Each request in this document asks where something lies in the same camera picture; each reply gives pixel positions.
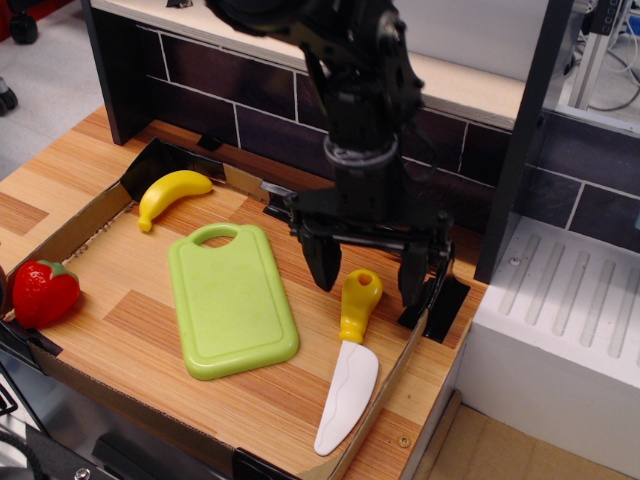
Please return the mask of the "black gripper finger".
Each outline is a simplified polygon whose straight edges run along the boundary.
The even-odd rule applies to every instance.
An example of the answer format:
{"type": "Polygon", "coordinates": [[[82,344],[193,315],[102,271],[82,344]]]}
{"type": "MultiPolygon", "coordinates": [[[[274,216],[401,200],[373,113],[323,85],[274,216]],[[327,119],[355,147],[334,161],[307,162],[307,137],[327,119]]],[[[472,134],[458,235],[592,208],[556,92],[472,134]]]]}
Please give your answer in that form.
{"type": "Polygon", "coordinates": [[[318,237],[303,232],[299,237],[304,258],[315,284],[330,292],[335,284],[341,265],[341,248],[330,237],[318,237]]]}
{"type": "Polygon", "coordinates": [[[436,256],[427,243],[411,243],[401,253],[398,287],[405,307],[419,301],[423,283],[436,265],[436,256]]]}

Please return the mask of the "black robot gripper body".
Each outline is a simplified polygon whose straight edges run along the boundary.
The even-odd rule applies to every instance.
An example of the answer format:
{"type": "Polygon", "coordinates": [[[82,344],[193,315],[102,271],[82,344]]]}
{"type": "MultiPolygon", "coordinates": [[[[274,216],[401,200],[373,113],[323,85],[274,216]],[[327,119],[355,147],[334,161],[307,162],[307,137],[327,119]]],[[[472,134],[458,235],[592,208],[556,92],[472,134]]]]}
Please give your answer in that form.
{"type": "Polygon", "coordinates": [[[285,197],[295,233],[398,253],[421,251],[429,260],[452,257],[453,218],[409,192],[397,135],[368,150],[325,138],[323,150],[334,185],[285,197]]]}

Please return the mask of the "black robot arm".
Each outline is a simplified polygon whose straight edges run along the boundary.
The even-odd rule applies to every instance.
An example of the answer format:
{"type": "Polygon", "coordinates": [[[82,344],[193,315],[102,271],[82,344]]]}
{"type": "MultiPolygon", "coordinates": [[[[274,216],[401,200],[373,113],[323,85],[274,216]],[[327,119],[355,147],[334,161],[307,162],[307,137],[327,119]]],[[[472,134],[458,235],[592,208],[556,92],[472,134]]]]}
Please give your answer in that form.
{"type": "Polygon", "coordinates": [[[297,46],[327,119],[332,187],[288,195],[292,233],[315,283],[330,290],[341,245],[396,252],[398,288],[416,304],[428,270],[449,259],[452,217],[430,205],[401,157],[404,131],[422,106],[405,23],[389,1],[212,1],[234,30],[297,46]]]}

